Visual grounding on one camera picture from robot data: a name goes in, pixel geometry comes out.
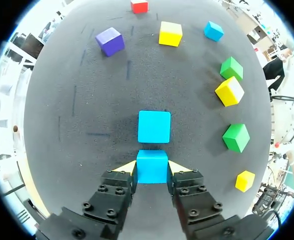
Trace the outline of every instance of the cube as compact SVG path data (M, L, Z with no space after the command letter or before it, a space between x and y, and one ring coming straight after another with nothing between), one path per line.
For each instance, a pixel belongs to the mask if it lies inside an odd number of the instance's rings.
M251 138L245 124L237 123L229 126L222 139L228 149L242 153Z
M235 77L238 81L241 81L243 80L243 67L231 56L222 63L220 75L225 79Z
M159 32L159 44L178 47L182 37L182 25L167 21L161 22Z
M204 29L204 34L207 38L218 42L223 37L224 31L221 26L209 21Z
M95 38L107 57L125 49L123 36L113 27L101 32Z
M131 0L131 10L134 14L142 14L148 12L148 2L146 0Z
M231 78L222 82L216 88L215 93L220 98L225 107L238 104L244 96L244 90L237 79L232 76Z
M167 144L170 141L171 113L168 111L140 111L138 142Z
M139 184L165 184L168 157L163 150L139 150L137 158Z
M253 186L254 179L254 173L250 171L243 171L241 174L237 176L235 188L244 193Z

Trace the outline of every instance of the purple cube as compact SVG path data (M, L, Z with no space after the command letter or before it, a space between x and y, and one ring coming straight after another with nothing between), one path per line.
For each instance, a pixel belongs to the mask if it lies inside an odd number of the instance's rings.
M101 32L95 38L107 57L125 49L123 36L113 27Z

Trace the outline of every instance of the table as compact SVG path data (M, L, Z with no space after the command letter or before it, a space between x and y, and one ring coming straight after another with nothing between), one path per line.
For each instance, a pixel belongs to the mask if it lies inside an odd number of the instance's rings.
M150 0L147 14L130 3L88 1L67 15L39 54L28 87L24 135L30 171L50 212L81 203L101 174L136 159L140 149L165 150L169 159L199 169L223 216L243 217L267 165L271 110L264 73L250 41L217 3ZM220 42L204 36L213 21ZM179 47L158 44L161 21L182 25ZM122 33L125 50L105 57L95 36L109 27ZM215 95L222 62L243 66L245 91L224 107ZM140 110L171 112L169 144L137 141ZM222 135L244 123L250 141L243 153L228 150ZM255 173L246 193L235 189L244 170ZM165 184L139 185L119 239L184 239Z

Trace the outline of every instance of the yellow cube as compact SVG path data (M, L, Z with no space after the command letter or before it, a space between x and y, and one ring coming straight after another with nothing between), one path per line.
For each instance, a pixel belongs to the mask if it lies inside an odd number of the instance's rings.
M182 37L182 25L167 21L161 22L159 32L159 44L178 47Z
M255 174L249 171L243 171L237 176L235 188L243 193L250 189L254 183Z
M222 84L217 87L215 93L220 98L224 106L228 107L238 104L245 92L239 81L232 76L231 78L223 81Z

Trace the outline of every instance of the cyan cube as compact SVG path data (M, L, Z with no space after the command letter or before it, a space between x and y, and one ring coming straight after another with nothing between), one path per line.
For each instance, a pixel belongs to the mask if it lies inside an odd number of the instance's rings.
M137 158L139 184L165 184L168 157L163 150L139 150Z
M107 57L125 49L123 36L113 27L101 32L95 39Z
M170 141L171 113L168 111L140 111L138 142L167 144Z
M204 29L205 36L215 42L218 42L224 35L224 31L218 24L209 21Z

